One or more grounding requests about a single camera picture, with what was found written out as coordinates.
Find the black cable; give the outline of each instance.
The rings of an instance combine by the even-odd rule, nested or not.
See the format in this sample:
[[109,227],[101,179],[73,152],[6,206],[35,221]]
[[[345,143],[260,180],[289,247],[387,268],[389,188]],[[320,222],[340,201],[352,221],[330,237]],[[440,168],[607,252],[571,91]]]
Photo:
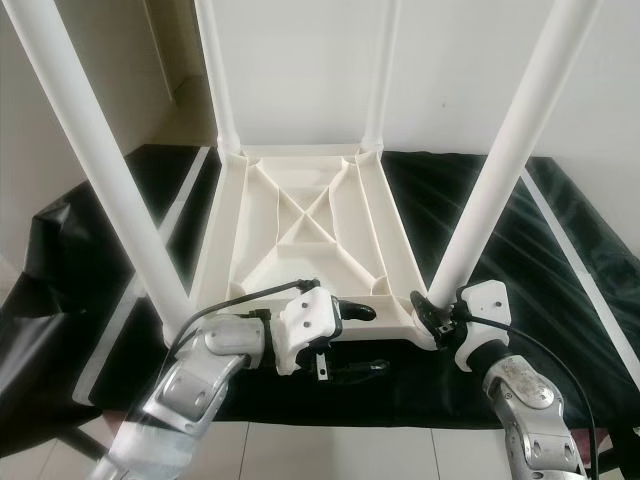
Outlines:
[[591,453],[591,479],[592,480],[598,480],[599,479],[599,471],[598,471],[598,441],[596,439],[596,423],[595,423],[595,420],[593,419],[593,412],[591,411],[591,405],[589,404],[589,399],[587,398],[587,394],[585,393],[584,389],[582,388],[582,385],[580,385],[580,382],[578,381],[578,379],[571,372],[571,370],[569,370],[569,367],[567,367],[564,364],[564,362],[562,360],[560,360],[560,358],[555,353],[553,353],[551,350],[549,350],[547,347],[545,347],[542,343],[540,343],[538,340],[536,340],[532,336],[527,335],[526,333],[518,330],[517,328],[514,328],[514,327],[512,327],[510,325],[504,325],[502,323],[494,322],[492,320],[486,320],[484,318],[474,317],[472,315],[465,315],[463,320],[466,321],[466,322],[481,323],[481,324],[487,325],[489,327],[499,328],[500,330],[504,330],[506,332],[513,333],[514,335],[517,335],[517,336],[523,338],[524,340],[532,343],[533,345],[538,347],[540,350],[545,352],[547,355],[549,355],[549,357],[551,357],[551,359],[554,362],[556,362],[556,364],[560,367],[560,369],[562,371],[564,371],[565,375],[567,377],[569,377],[569,379],[573,382],[573,385],[575,386],[575,388],[576,388],[576,390],[578,392],[578,395],[580,396],[580,399],[582,400],[582,403],[584,403],[585,407],[587,408],[587,416],[589,417],[589,423],[590,423],[590,426],[589,426],[589,451]]
[[184,345],[186,345],[187,342],[189,340],[191,340],[195,336],[196,330],[191,331],[186,336],[185,336],[185,334],[193,326],[193,324],[196,323],[196,321],[198,321],[200,318],[202,318],[205,315],[208,315],[210,313],[217,312],[218,310],[222,310],[223,308],[228,308],[228,307],[232,307],[234,305],[239,305],[241,303],[246,303],[246,302],[249,302],[251,300],[255,300],[257,298],[267,297],[269,295],[273,295],[274,293],[278,293],[278,292],[283,292],[285,290],[289,290],[290,288],[302,288],[303,286],[305,286],[305,287],[306,286],[310,286],[310,285],[313,284],[313,282],[314,282],[313,280],[311,280],[311,281],[309,281],[309,280],[296,280],[295,282],[285,283],[285,284],[282,284],[282,285],[278,285],[276,287],[271,287],[271,288],[267,288],[265,290],[260,290],[259,292],[249,293],[247,295],[243,295],[243,296],[238,297],[238,298],[233,298],[231,300],[227,300],[225,302],[218,303],[217,305],[212,305],[210,307],[203,308],[199,312],[194,313],[193,315],[191,315],[191,317],[189,317],[189,319],[186,322],[184,322],[182,327],[180,327],[180,330],[178,331],[178,333],[176,334],[175,338],[173,339],[173,342],[169,346],[169,350],[167,351],[167,354],[165,355],[164,360],[162,360],[162,365],[160,365],[160,371],[158,373],[158,379],[156,380],[156,386],[158,385],[158,382],[160,381],[160,378],[162,377],[162,374],[164,373],[164,369],[165,369],[165,366],[167,365],[167,361],[170,358],[173,358],[175,356],[175,354],[178,353],[178,351],[180,351],[180,349]]

